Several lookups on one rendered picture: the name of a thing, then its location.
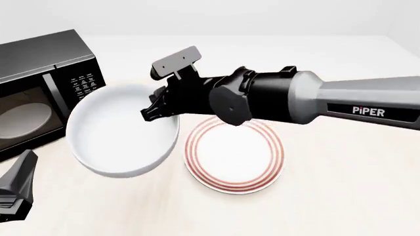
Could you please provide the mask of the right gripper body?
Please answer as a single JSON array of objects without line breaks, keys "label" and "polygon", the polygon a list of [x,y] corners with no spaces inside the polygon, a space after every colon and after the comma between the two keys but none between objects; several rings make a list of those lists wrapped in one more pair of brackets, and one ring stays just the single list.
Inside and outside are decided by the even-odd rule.
[{"label": "right gripper body", "polygon": [[200,77],[193,68],[183,68],[177,76],[167,79],[168,86],[165,102],[175,115],[192,113],[214,115],[209,105],[209,92],[214,87],[217,78]]}]

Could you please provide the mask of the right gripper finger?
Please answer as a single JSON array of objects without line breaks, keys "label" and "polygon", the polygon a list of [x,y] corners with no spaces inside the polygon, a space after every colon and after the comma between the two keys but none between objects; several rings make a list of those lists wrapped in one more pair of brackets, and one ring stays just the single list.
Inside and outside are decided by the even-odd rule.
[{"label": "right gripper finger", "polygon": [[149,95],[149,100],[152,104],[158,102],[159,104],[165,104],[165,93],[166,93],[167,87],[162,86],[157,88],[155,91],[153,91],[153,94]]},{"label": "right gripper finger", "polygon": [[163,117],[172,117],[179,115],[177,108],[167,100],[166,95],[155,96],[149,95],[151,105],[140,111],[145,121],[153,121]]}]

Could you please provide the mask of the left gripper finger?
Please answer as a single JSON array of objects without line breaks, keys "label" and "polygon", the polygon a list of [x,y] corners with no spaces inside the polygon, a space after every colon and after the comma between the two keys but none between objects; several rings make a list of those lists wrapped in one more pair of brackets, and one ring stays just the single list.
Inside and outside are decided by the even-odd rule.
[{"label": "left gripper finger", "polygon": [[30,149],[18,156],[6,173],[0,176],[0,196],[33,197],[33,175],[38,156]]}]

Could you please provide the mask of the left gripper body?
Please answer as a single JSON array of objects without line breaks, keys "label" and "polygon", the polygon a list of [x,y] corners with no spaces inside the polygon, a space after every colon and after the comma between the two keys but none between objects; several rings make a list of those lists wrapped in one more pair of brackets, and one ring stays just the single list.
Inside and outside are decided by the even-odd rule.
[{"label": "left gripper body", "polygon": [[0,222],[25,220],[32,205],[32,190],[15,193],[9,189],[0,189]]}]

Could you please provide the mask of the white bowl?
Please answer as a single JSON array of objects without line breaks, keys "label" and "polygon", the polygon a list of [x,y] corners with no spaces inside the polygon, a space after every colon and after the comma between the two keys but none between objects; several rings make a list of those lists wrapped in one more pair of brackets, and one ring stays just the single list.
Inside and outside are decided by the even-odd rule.
[{"label": "white bowl", "polygon": [[66,139],[87,169],[110,178],[132,178],[162,164],[179,137],[177,116],[145,121],[154,88],[108,85],[84,97],[70,113]]}]

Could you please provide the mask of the flat grey plate on stalk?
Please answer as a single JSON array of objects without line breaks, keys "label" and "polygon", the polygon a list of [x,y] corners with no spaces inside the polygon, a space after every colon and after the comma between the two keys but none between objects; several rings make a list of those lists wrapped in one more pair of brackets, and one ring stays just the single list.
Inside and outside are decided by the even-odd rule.
[{"label": "flat grey plate on stalk", "polygon": [[184,68],[192,68],[194,71],[197,71],[194,63],[200,59],[201,54],[197,47],[188,47],[153,62],[150,70],[150,76],[155,81],[162,80],[172,74],[180,79],[179,71]]}]

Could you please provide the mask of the round microwave turntable plate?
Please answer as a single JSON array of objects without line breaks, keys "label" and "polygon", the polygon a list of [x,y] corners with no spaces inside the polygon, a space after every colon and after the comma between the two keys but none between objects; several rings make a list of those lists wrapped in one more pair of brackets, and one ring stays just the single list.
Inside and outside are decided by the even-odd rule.
[{"label": "round microwave turntable plate", "polygon": [[10,140],[34,133],[52,115],[50,106],[32,103],[17,106],[0,114],[0,139]]}]

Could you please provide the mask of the white plate with red rings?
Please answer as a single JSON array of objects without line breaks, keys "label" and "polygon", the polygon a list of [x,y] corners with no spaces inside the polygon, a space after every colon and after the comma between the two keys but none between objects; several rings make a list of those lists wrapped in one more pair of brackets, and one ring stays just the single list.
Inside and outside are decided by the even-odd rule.
[{"label": "white plate with red rings", "polygon": [[184,163],[204,186],[227,194],[250,194],[273,184],[285,163],[284,147],[270,123],[240,126],[211,116],[199,123],[184,145]]}]

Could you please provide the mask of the black microwave oven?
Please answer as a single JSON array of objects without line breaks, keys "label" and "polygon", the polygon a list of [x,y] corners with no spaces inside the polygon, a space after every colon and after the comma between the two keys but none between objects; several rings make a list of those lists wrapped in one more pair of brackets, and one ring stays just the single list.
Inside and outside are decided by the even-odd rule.
[{"label": "black microwave oven", "polygon": [[34,133],[0,139],[0,163],[64,137],[74,107],[105,85],[96,56],[73,29],[0,45],[0,114],[32,103],[52,109]]}]

